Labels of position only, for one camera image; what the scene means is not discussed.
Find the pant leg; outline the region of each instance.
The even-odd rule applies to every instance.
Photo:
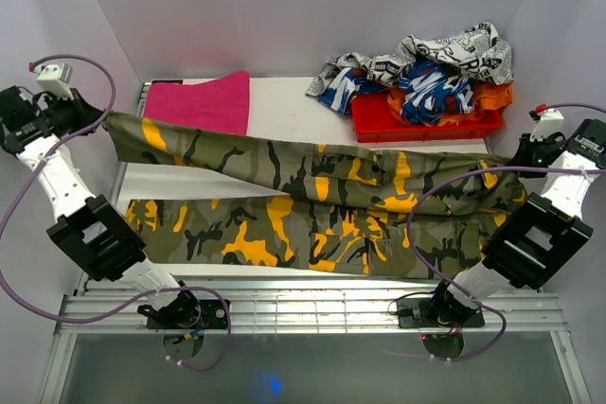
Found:
[[[410,249],[406,215],[299,201],[291,196],[131,201],[127,221],[156,263],[260,265],[432,279]],[[420,251],[450,276],[479,260],[491,214],[421,215]]]
[[[212,169],[306,201],[409,213],[435,184],[507,159],[481,153],[418,153],[259,139],[179,127],[129,114],[105,121],[120,161]],[[524,201],[512,173],[450,184],[429,198],[426,215],[508,213]]]

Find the metal frame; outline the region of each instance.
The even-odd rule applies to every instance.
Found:
[[[46,366],[45,381],[40,392],[40,404],[59,404],[63,385],[67,379],[69,364],[72,360],[77,335],[56,335],[50,351],[50,360]]]
[[[410,292],[431,291],[435,283],[406,283],[376,279],[234,280],[184,278],[190,286],[212,288],[231,302],[234,333],[400,333],[397,318],[387,313],[389,303]],[[202,298],[203,292],[196,292]],[[67,297],[62,315],[86,317],[107,311],[135,292],[116,283],[89,283],[85,296]],[[521,291],[493,295],[487,304],[507,314],[510,331],[560,331],[565,321],[558,297],[551,293]],[[500,319],[485,313],[486,326],[466,331],[496,332]],[[153,333],[146,318],[131,306],[91,325],[59,324],[58,333]],[[424,330],[441,332],[441,328]]]
[[[152,84],[143,84],[137,114],[145,107]],[[127,165],[120,163],[112,185],[110,201],[116,203]],[[200,275],[184,276],[191,286],[205,286],[218,291],[231,301],[234,333],[240,334],[325,334],[325,333],[419,333],[417,329],[398,328],[397,317],[387,313],[387,306],[405,293],[433,290],[435,282],[392,281],[362,277],[302,278],[266,276],[257,278],[203,279]],[[62,315],[87,317],[107,311],[134,296],[134,291],[119,283],[95,282],[84,276],[78,296],[63,300]],[[508,321],[508,331],[549,332],[573,404],[590,403],[590,397],[579,369],[566,321],[553,293],[518,291],[499,293],[487,304],[501,309]],[[468,332],[496,332],[500,320],[485,313],[486,326],[468,328]],[[69,364],[79,334],[155,334],[145,328],[145,318],[136,313],[136,305],[117,315],[91,325],[58,324],[44,386],[39,402],[60,402]],[[439,328],[423,332],[439,332]]]
[[[564,374],[568,392],[573,404],[591,403],[589,391],[583,380],[583,375],[577,362],[577,356],[570,342],[570,333],[567,331],[552,331],[551,340],[556,348],[560,361],[561,371]]]

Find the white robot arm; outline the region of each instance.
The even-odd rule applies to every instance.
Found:
[[[533,133],[521,138],[512,164],[585,171],[605,168],[606,124],[585,120],[567,141],[550,141],[561,135],[562,120],[555,110],[539,114]],[[493,293],[542,286],[593,233],[582,222],[581,207],[596,177],[550,173],[541,195],[531,193],[490,237],[482,250],[484,259],[454,278],[473,299],[442,281],[427,303],[429,319],[438,325],[464,325],[478,310],[477,302]]]
[[[47,232],[64,253],[95,280],[120,280],[140,292],[153,290],[150,304],[138,310],[157,326],[195,326],[202,315],[199,301],[187,290],[158,292],[183,283],[153,264],[126,220],[102,195],[91,193],[67,147],[46,157],[60,137],[90,125],[101,114],[69,87],[70,75],[66,64],[45,67],[38,77],[45,91],[32,103],[16,87],[0,92],[0,146],[32,170],[46,160],[38,180],[56,221]],[[45,97],[45,109],[38,105],[40,96]]]

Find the red tray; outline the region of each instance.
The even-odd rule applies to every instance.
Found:
[[[358,95],[351,101],[351,118],[358,142],[432,141],[474,139],[503,126],[500,111],[486,111],[477,122],[425,127],[402,125],[387,107],[387,93]]]

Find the orange cloth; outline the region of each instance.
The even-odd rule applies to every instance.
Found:
[[[409,125],[400,116],[406,94],[398,87],[389,89],[387,104],[389,112],[403,125]],[[484,111],[505,108],[513,102],[513,87],[511,84],[494,85],[490,82],[476,80],[473,82],[473,111],[469,114],[445,114],[439,119],[439,127],[448,123],[459,125],[463,122],[477,122],[484,116]]]

